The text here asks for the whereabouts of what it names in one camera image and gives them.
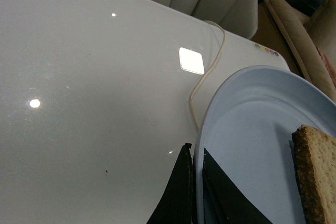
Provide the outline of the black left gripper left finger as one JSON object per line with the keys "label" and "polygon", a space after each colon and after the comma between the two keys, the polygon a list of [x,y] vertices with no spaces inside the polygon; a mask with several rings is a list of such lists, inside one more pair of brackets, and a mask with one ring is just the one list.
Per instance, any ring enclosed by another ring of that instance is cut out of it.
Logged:
{"label": "black left gripper left finger", "polygon": [[185,143],[164,193],[147,223],[192,223],[194,171],[191,143]]}

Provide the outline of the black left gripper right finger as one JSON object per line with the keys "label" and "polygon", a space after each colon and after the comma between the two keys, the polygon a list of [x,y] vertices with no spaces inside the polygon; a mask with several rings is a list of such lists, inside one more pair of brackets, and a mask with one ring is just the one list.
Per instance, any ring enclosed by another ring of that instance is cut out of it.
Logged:
{"label": "black left gripper right finger", "polygon": [[218,223],[271,223],[244,196],[208,150],[204,151],[203,182]]}

